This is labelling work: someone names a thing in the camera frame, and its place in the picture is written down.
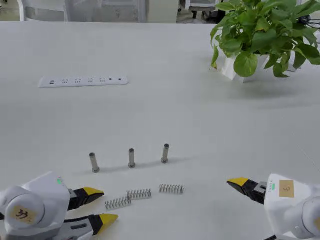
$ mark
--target table surface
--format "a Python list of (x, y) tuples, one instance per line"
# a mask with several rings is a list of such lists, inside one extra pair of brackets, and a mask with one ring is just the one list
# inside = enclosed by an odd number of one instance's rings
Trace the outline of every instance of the table surface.
[[(47, 171), (107, 199), (152, 189), (151, 199), (110, 211), (117, 222), (95, 239), (271, 236), (263, 206), (226, 180), (279, 173), (320, 183), (320, 68), (305, 63), (286, 79), (267, 70), (254, 82), (230, 81), (210, 68), (211, 28), (0, 22), (0, 189)], [(125, 74), (129, 83), (38, 88), (42, 76), (108, 74)], [(164, 143), (167, 164), (160, 162)], [(184, 184), (185, 192), (159, 193), (161, 183)], [(104, 200), (68, 217), (105, 213)]]

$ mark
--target steel pin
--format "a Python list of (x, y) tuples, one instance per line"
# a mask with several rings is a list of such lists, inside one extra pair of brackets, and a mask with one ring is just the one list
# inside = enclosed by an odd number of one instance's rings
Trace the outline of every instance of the steel pin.
[(133, 148), (129, 149), (129, 168), (133, 169), (136, 164), (135, 164), (135, 150)]
[(168, 151), (169, 151), (169, 144), (166, 143), (163, 146), (163, 152), (162, 152), (162, 157), (161, 157), (161, 162), (163, 164), (166, 164), (168, 162)]
[(89, 153), (89, 158), (90, 158), (91, 165), (92, 165), (92, 172), (94, 172), (94, 173), (99, 172), (100, 168), (98, 167), (95, 153), (94, 152), (90, 152)]

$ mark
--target power outlet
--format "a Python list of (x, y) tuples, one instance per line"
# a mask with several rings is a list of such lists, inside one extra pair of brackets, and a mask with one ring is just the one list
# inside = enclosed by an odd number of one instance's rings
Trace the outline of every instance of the power outlet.
[(123, 85), (127, 84), (125, 76), (76, 76), (76, 77), (48, 77), (41, 78), (39, 88)]

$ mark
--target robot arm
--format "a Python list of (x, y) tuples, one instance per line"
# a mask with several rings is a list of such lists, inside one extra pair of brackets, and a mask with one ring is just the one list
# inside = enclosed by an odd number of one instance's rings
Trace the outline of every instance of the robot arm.
[(320, 240), (320, 187), (271, 174), (267, 182), (227, 181), (238, 192), (264, 205), (275, 233), (265, 240)]
[(68, 210), (91, 203), (104, 193), (94, 188), (68, 189), (53, 172), (23, 186), (1, 192), (6, 240), (87, 240), (117, 218), (114, 214), (89, 215), (65, 220)]

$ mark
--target metal spring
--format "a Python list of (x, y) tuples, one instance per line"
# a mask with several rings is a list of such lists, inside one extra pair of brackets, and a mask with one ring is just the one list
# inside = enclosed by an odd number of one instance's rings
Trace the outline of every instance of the metal spring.
[(131, 198), (121, 196), (104, 202), (106, 209), (118, 209), (131, 204)]
[(151, 197), (151, 189), (135, 189), (126, 191), (127, 198), (130, 199), (148, 199)]
[(174, 193), (174, 194), (183, 194), (185, 187), (183, 185), (175, 184), (160, 184), (159, 192), (163, 193)]

